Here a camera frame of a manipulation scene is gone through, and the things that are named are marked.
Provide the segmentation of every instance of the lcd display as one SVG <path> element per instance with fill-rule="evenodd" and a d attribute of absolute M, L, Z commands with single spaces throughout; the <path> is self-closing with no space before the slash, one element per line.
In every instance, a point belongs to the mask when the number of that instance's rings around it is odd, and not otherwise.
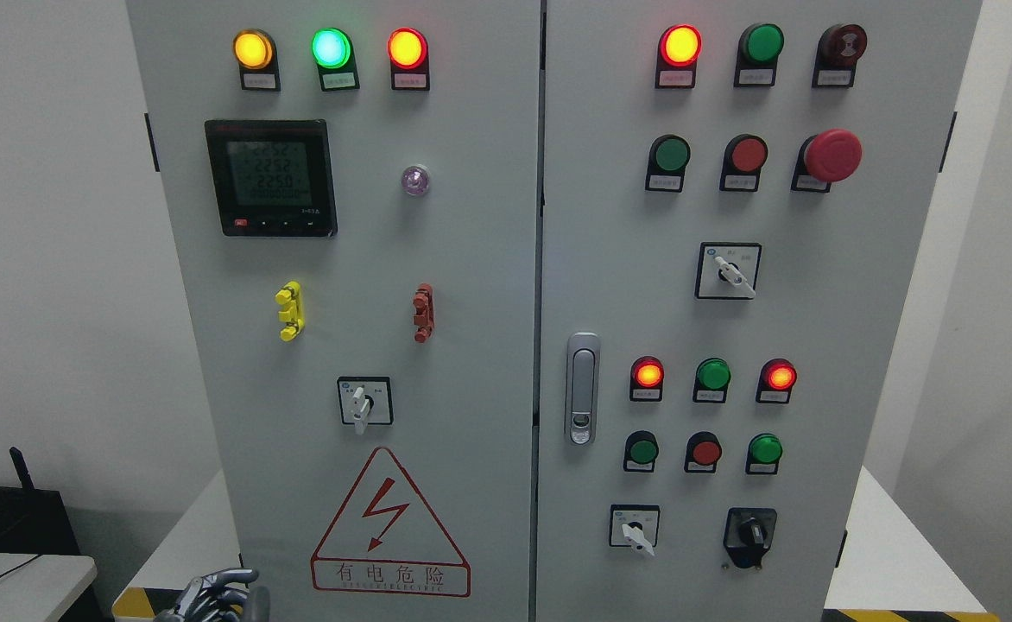
<path fill-rule="evenodd" d="M 226 146 L 238 204 L 312 204 L 305 143 L 249 141 Z"/>

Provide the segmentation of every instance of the cable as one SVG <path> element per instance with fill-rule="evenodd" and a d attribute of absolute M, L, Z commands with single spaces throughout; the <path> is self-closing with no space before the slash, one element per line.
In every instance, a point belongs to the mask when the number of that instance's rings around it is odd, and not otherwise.
<path fill-rule="evenodd" d="M 24 561 L 24 562 L 21 562 L 21 563 L 19 563 L 19 565 L 17 565 L 17 566 L 14 566 L 14 567 L 12 567 L 12 569 L 11 569 L 11 570 L 7 570 L 7 571 L 4 571 L 3 573 L 1 573 L 1 574 L 0 574 L 0 579 L 4 579 L 4 576 L 6 576 L 6 575 L 8 575 L 8 574 L 11 574 L 11 573 L 12 573 L 12 571 L 15 571 L 15 570 L 19 570 L 19 569 L 20 569 L 20 567 L 22 567 L 22 566 L 24 566 L 24 565 L 28 564 L 29 562 L 32 562 L 32 561 L 33 561 L 34 559 L 36 559 L 36 558 L 39 558 L 39 556 L 41 556 L 41 554 L 36 554 L 36 555 L 33 555 L 33 556 L 32 556 L 31 558 L 29 558 L 29 559 L 26 559 L 26 561 Z"/>

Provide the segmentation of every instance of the white wall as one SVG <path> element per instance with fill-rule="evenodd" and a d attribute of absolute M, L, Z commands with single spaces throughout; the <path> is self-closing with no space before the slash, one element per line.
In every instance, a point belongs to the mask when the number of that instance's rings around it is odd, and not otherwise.
<path fill-rule="evenodd" d="M 896 499 L 1012 622 L 1012 68 Z"/>
<path fill-rule="evenodd" d="M 921 402 L 959 247 L 1012 63 L 1012 0 L 986 0 L 956 101 L 958 117 L 936 180 L 913 280 L 886 370 L 864 465 L 893 494 Z"/>
<path fill-rule="evenodd" d="M 120 1 L 0 0 L 0 483 L 59 488 L 108 606 L 218 469 Z"/>

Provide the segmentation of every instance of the lightning bolt symbol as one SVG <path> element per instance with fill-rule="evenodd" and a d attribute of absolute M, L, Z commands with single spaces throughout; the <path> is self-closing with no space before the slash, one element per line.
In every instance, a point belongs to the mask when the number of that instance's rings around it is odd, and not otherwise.
<path fill-rule="evenodd" d="M 362 517 L 363 519 L 367 519 L 368 516 L 381 515 L 382 513 L 388 513 L 388 512 L 395 513 L 395 516 L 392 516 L 391 521 L 388 521 L 387 527 L 385 527 L 384 530 L 380 532 L 380 535 L 372 538 L 371 541 L 368 541 L 367 543 L 368 551 L 372 550 L 372 548 L 375 548 L 380 546 L 380 544 L 384 543 L 384 535 L 387 534 L 388 529 L 390 529 L 392 525 L 395 524 L 395 521 L 399 520 L 399 517 L 403 516 L 403 513 L 407 512 L 407 508 L 410 507 L 410 504 L 401 504 L 389 508 L 375 509 L 375 505 L 380 504 L 380 502 L 384 500 L 384 497 L 387 496 L 388 491 L 391 491 L 392 485 L 395 485 L 395 480 L 393 480 L 389 476 L 387 479 L 384 480 L 384 483 L 380 485 L 380 491 L 375 492 L 375 497 L 372 497 L 371 503 L 367 504 L 367 509 L 365 509 L 364 511 Z"/>

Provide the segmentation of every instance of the yellow and black hazard tape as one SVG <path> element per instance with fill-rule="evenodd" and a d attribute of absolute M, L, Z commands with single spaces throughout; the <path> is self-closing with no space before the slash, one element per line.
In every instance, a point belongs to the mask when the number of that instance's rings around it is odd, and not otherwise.
<path fill-rule="evenodd" d="M 992 613 L 826 609 L 821 622 L 1001 622 Z"/>
<path fill-rule="evenodd" d="M 115 619 L 154 619 L 161 611 L 171 609 L 183 590 L 159 588 L 126 588 L 115 600 L 110 612 Z"/>

